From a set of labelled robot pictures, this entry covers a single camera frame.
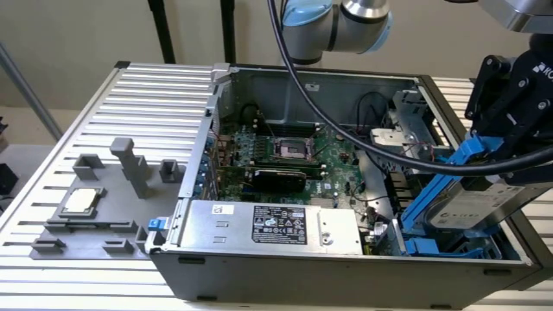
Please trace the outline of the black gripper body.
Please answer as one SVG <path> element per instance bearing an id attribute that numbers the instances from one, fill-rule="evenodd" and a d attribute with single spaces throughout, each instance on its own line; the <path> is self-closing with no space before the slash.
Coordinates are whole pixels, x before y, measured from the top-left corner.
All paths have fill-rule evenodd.
<path id="1" fill-rule="evenodd" d="M 524 99 L 539 109 L 552 106 L 552 35 L 533 34 L 529 49 L 519 57 L 517 65 L 529 80 Z"/>

